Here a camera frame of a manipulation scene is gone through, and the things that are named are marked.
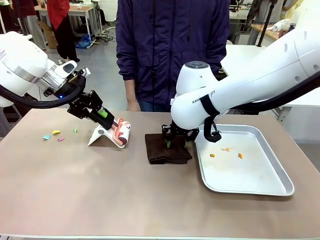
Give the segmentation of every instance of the purple jacket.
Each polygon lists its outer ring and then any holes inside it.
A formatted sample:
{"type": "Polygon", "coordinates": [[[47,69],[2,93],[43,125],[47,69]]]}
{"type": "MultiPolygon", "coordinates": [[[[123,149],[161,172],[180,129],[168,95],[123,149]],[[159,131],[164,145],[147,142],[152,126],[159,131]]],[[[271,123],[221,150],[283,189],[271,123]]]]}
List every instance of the purple jacket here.
{"type": "Polygon", "coordinates": [[[154,96],[155,103],[169,105],[187,62],[204,61],[213,73],[219,70],[227,53],[229,4],[229,0],[118,0],[117,64],[124,80],[135,80],[138,99],[152,103],[154,96]]]}

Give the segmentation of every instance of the tray rim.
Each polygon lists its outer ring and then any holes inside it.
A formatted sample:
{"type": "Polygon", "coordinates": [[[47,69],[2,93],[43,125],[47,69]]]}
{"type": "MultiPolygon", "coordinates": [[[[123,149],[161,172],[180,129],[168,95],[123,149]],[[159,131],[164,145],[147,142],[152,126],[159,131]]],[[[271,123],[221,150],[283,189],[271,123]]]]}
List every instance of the tray rim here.
{"type": "MultiPolygon", "coordinates": [[[[226,193],[226,194],[250,194],[250,195],[261,195],[261,196],[278,196],[278,197],[289,197],[292,196],[296,189],[295,189],[295,185],[292,182],[291,178],[289,177],[289,175],[287,174],[286,170],[284,169],[284,167],[282,166],[281,162],[279,161],[278,157],[276,156],[276,154],[274,153],[274,151],[272,150],[272,148],[270,147],[268,141],[266,140],[265,136],[262,134],[262,132],[256,128],[255,126],[251,126],[251,125],[243,125],[243,124],[216,124],[216,127],[219,129],[219,126],[236,126],[236,127],[250,127],[255,129],[256,131],[258,131],[263,140],[265,141],[265,143],[267,144],[267,146],[269,147],[269,149],[271,150],[272,154],[274,155],[276,161],[278,162],[279,166],[281,167],[281,169],[283,170],[283,172],[285,173],[287,179],[289,180],[291,186],[292,186],[292,191],[286,194],[272,194],[272,193],[261,193],[261,192],[251,192],[251,191],[236,191],[236,190],[217,190],[211,186],[208,185],[206,178],[204,176],[204,172],[203,172],[203,167],[201,164],[201,160],[200,160],[200,156],[199,156],[199,149],[198,149],[198,144],[197,144],[197,139],[195,139],[194,143],[195,143],[195,149],[196,149],[196,155],[198,158],[198,163],[199,163],[199,168],[200,168],[200,173],[201,173],[201,178],[203,181],[203,184],[211,191],[216,192],[216,193],[226,193]]],[[[204,130],[204,125],[199,126],[199,131],[203,131],[204,130]]]]}

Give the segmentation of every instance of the jacket sleeve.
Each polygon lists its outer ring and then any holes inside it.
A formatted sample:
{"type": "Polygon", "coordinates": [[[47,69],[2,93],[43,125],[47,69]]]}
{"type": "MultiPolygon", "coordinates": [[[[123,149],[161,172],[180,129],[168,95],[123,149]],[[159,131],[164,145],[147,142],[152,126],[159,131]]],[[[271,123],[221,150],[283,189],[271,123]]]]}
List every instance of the jacket sleeve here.
{"type": "Polygon", "coordinates": [[[230,31],[229,4],[230,0],[216,0],[211,20],[206,62],[213,73],[221,68],[220,62],[227,55],[226,44],[230,31]]]}
{"type": "Polygon", "coordinates": [[[133,30],[132,0],[118,0],[115,21],[116,61],[120,68],[119,74],[123,80],[136,79],[137,52],[133,30]]]}

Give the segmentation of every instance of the silver tray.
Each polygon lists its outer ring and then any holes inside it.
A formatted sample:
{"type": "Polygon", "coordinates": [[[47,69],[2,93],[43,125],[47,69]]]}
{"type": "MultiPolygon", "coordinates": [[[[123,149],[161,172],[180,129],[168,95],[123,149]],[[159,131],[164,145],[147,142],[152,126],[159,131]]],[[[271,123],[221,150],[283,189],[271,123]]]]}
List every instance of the silver tray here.
{"type": "Polygon", "coordinates": [[[207,141],[203,126],[195,140],[202,180],[210,190],[271,196],[294,194],[291,179],[257,128],[224,124],[217,124],[217,128],[222,135],[220,141],[207,141]]]}

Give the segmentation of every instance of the crumb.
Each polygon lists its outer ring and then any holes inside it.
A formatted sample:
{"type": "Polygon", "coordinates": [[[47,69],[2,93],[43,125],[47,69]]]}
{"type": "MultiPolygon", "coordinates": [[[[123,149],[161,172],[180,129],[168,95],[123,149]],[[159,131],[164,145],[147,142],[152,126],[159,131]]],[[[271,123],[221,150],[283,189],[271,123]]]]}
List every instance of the crumb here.
{"type": "Polygon", "coordinates": [[[221,148],[222,151],[231,152],[231,148],[221,148]]]}

